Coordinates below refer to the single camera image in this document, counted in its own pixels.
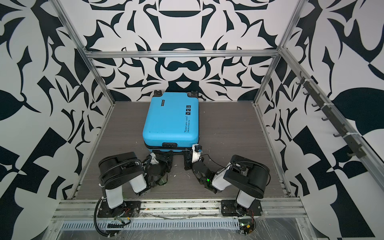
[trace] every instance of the ventilation grille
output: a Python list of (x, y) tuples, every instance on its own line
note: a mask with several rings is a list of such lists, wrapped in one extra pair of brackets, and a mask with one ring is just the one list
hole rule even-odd
[[(98, 223), (105, 230), (111, 220)], [(238, 230), (237, 219), (182, 219), (182, 220), (132, 220), (125, 228), (108, 228), (108, 230), (183, 230), (183, 229), (228, 229)], [(94, 230), (93, 221), (64, 221), (62, 231)]]

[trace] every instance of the wood grain surface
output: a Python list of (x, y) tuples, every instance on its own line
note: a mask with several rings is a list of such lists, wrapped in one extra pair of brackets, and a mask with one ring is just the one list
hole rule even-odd
[[(142, 137), (148, 108), (149, 103), (116, 102), (76, 199), (100, 198), (98, 162), (101, 159), (133, 151), (143, 160), (149, 154)], [(203, 147), (203, 154), (209, 154), (215, 162), (223, 166), (229, 163), (234, 154), (268, 166), (271, 170), (271, 182), (264, 197), (284, 197), (251, 102), (200, 102), (199, 108), (199, 144)], [(211, 170), (220, 168), (210, 161), (208, 156), (204, 158), (206, 166)], [(124, 198), (137, 198), (129, 183), (124, 184), (122, 188)], [(229, 186), (217, 194), (205, 189), (199, 184), (192, 170), (184, 170), (182, 156), (175, 156), (167, 184), (156, 186), (141, 198), (223, 198), (236, 197), (237, 193), (238, 189), (234, 186)]]

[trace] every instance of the metal bar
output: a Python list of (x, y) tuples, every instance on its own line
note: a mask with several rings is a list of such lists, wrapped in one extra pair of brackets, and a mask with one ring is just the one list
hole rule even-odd
[(272, 77), (273, 71), (275, 70), (277, 64), (280, 61), (280, 58), (281, 58), (280, 55), (273, 57), (273, 60), (272, 60), (271, 64), (269, 65), (268, 70), (267, 70), (267, 72), (266, 72), (266, 74), (262, 80), (262, 84), (256, 93), (255, 99), (253, 100), (254, 103), (257, 103), (259, 101), (260, 97), (263, 95), (263, 92), (265, 91), (265, 88), (267, 87), (268, 82)]
[(88, 171), (89, 164), (91, 163), (91, 160), (92, 160), (92, 158), (93, 158), (93, 156), (94, 156), (94, 154), (95, 154), (95, 152), (96, 152), (96, 149), (97, 149), (97, 147), (98, 147), (98, 145), (99, 145), (99, 142), (100, 142), (100, 140), (101, 140), (101, 136), (103, 135), (104, 130), (105, 130), (105, 128), (107, 127), (109, 118), (111, 117), (111, 114), (112, 114), (112, 111), (113, 111), (114, 107), (115, 107), (115, 105), (113, 104), (113, 105), (109, 108), (108, 113), (107, 113), (107, 115), (105, 116), (103, 125), (102, 125), (102, 127), (101, 127), (101, 129), (100, 129), (100, 132), (99, 132), (98, 136), (96, 137), (95, 143), (93, 144), (93, 147), (92, 147), (92, 149), (91, 149), (91, 153), (90, 153), (88, 159), (86, 160), (86, 163), (85, 163), (83, 169), (82, 169), (81, 172), (80, 172), (80, 175), (79, 175), (79, 178), (78, 178), (76, 184), (74, 184), (75, 187), (72, 188), (72, 191), (71, 191), (71, 194), (70, 194), (70, 199), (74, 198), (75, 193), (76, 193), (76, 191), (77, 191), (77, 189), (78, 189), (80, 183), (83, 181), (83, 179), (84, 179), (84, 177), (85, 177), (85, 174), (86, 174), (86, 172)]
[(287, 48), (279, 48), (278, 52), (299, 79), (302, 77), (305, 79), (312, 79), (307, 71), (296, 61), (295, 57), (292, 56)]
[(277, 56), (277, 50), (187, 50), (187, 51), (86, 51), (88, 58), (171, 58)]
[(287, 28), (285, 29), (283, 34), (283, 38), (281, 39), (277, 49), (280, 49), (281, 47), (285, 47), (285, 45), (291, 38), (292, 32), (295, 29), (297, 23), (299, 22), (301, 12), (303, 11), (303, 8), (306, 2), (308, 2), (308, 0), (298, 0), (295, 10), (293, 11), (291, 19), (288, 22)]
[(266, 144), (267, 144), (269, 152), (272, 156), (273, 165), (275, 166), (275, 169), (276, 169), (277, 175), (279, 176), (279, 179), (283, 181), (285, 189), (287, 190), (287, 194), (290, 197), (291, 196), (291, 188), (290, 188), (290, 185), (288, 185), (288, 180), (285, 177), (285, 174), (284, 174), (282, 167), (279, 165), (279, 163), (277, 161), (275, 149), (273, 148), (272, 141), (269, 137), (269, 133), (265, 127), (263, 115), (262, 115), (261, 110), (260, 110), (258, 105), (254, 105), (254, 107), (255, 107), (257, 119), (259, 120), (260, 127), (262, 129), (263, 134), (264, 134)]
[[(294, 59), (292, 59), (292, 54), (286, 48), (281, 48), (279, 53), (283, 56), (284, 60), (287, 61), (288, 66), (294, 71), (297, 75), (297, 71), (302, 69), (301, 65)], [(302, 71), (302, 76), (307, 74), (305, 71)], [(341, 114), (341, 112), (337, 109), (337, 107), (332, 103), (332, 101), (327, 97), (327, 95), (322, 91), (322, 89), (314, 82), (307, 81), (304, 84), (305, 88), (308, 91), (308, 94), (311, 94), (313, 99), (320, 100), (323, 103), (321, 110), (323, 112), (328, 111), (332, 114), (332, 122), (335, 129), (340, 133), (340, 136), (343, 136), (343, 139), (349, 146), (351, 145), (351, 141), (353, 141), (353, 145), (361, 146), (361, 152), (365, 153), (364, 156), (360, 157), (360, 161), (365, 166), (365, 168), (369, 171), (373, 179), (377, 182), (380, 188), (384, 191), (384, 162), (380, 159), (380, 157), (375, 153), (375, 151), (369, 146), (369, 144), (364, 140), (364, 138), (359, 134), (359, 132), (350, 124), (350, 122)], [(341, 134), (341, 129), (338, 129), (338, 126), (343, 126), (342, 131), (346, 133), (346, 135)]]
[(108, 101), (111, 104), (115, 103), (115, 100), (113, 99), (111, 93), (109, 92), (107, 86), (105, 85), (104, 80), (101, 78), (99, 72), (97, 71), (95, 65), (87, 58), (85, 55), (83, 44), (79, 38), (79, 35), (77, 34), (75, 28), (73, 27), (73, 24), (71, 23), (67, 13), (65, 12), (64, 7), (62, 6), (60, 0), (50, 0), (52, 7), (57, 13), (58, 18), (60, 19), (61, 23), (67, 30), (69, 36), (71, 37), (73, 43), (75, 44), (77, 50), (79, 51), (82, 59), (84, 60), (85, 64), (89, 68), (89, 70), (92, 72), (93, 76), (95, 77), (96, 82), (100, 86), (101, 90), (103, 91), (105, 97), (108, 99)]
[(311, 223), (309, 222), (308, 218), (305, 217), (298, 217), (296, 218), (296, 223), (299, 228), (301, 237), (303, 240), (315, 240), (316, 235), (314, 233), (314, 230), (312, 228)]

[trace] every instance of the black and white wallpaper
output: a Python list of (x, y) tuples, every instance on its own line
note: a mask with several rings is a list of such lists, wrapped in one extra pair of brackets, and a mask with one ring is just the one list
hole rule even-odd
[(66, 199), (109, 101), (47, 0), (0, 1), (1, 239), (32, 239)]
[(298, 0), (62, 0), (91, 51), (277, 48)]
[(201, 100), (253, 100), (272, 57), (94, 59), (116, 101), (150, 101), (154, 90), (198, 91)]
[(309, 0), (287, 45), (384, 159), (384, 1)]
[(319, 239), (382, 239), (384, 192), (281, 59), (259, 107), (278, 163)]

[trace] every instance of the aluminum frame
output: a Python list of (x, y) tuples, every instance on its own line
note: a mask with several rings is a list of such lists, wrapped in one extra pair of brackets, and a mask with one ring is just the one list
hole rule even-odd
[(90, 58), (172, 58), (172, 57), (236, 57), (277, 56), (275, 49), (266, 50), (187, 50), (187, 51), (86, 51)]
[(71, 20), (69, 19), (68, 14), (65, 12), (64, 7), (62, 6), (61, 2), (59, 0), (49, 0), (49, 1), (52, 4), (53, 9), (57, 13), (57, 16), (58, 16), (60, 22), (63, 24), (65, 29), (68, 31), (68, 34), (69, 34), (71, 40), (73, 41), (73, 43), (75, 44), (77, 50), (79, 51), (81, 58), (84, 60), (87, 67), (92, 72), (96, 82), (100, 86), (105, 97), (108, 99), (108, 101), (111, 103), (111, 105), (114, 104), (115, 100), (113, 99), (111, 93), (109, 92), (107, 86), (105, 85), (104, 80), (100, 76), (95, 65), (85, 55), (84, 46), (83, 46), (75, 28), (73, 27), (73, 24), (71, 23)]
[(285, 176), (285, 173), (284, 173), (282, 167), (280, 166), (280, 164), (277, 161), (276, 151), (273, 148), (273, 144), (272, 144), (271, 138), (269, 137), (268, 130), (265, 127), (265, 123), (264, 123), (264, 120), (263, 120), (263, 114), (262, 114), (262, 112), (261, 112), (261, 110), (260, 110), (258, 105), (254, 104), (253, 106), (255, 108), (256, 116), (257, 116), (257, 119), (259, 121), (260, 127), (262, 129), (262, 132), (263, 132), (266, 144), (268, 146), (269, 152), (271, 154), (272, 162), (273, 162), (273, 165), (275, 166), (275, 170), (277, 172), (277, 175), (278, 175), (279, 179), (284, 184), (284, 187), (285, 187), (285, 190), (286, 190), (286, 194), (288, 195), (288, 197), (290, 197), (291, 193), (292, 193), (291, 186), (288, 183), (288, 180), (287, 180), (287, 178)]
[(281, 58), (281, 55), (273, 57), (273, 60), (272, 60), (271, 64), (269, 65), (268, 70), (267, 70), (267, 72), (266, 72), (266, 74), (262, 80), (262, 84), (261, 84), (259, 90), (257, 91), (256, 96), (253, 100), (254, 103), (257, 103), (260, 100), (260, 97), (263, 95), (265, 88), (267, 87), (268, 82), (270, 81), (270, 79), (272, 77), (273, 71), (276, 69), (277, 64), (280, 61), (280, 58)]
[(299, 0), (296, 4), (295, 10), (293, 11), (293, 14), (288, 22), (287, 28), (285, 29), (283, 33), (283, 37), (280, 41), (279, 46), (277, 49), (280, 49), (281, 47), (285, 47), (289, 39), (291, 38), (292, 32), (295, 29), (297, 23), (299, 22), (301, 12), (304, 9), (305, 3), (307, 3), (308, 0)]

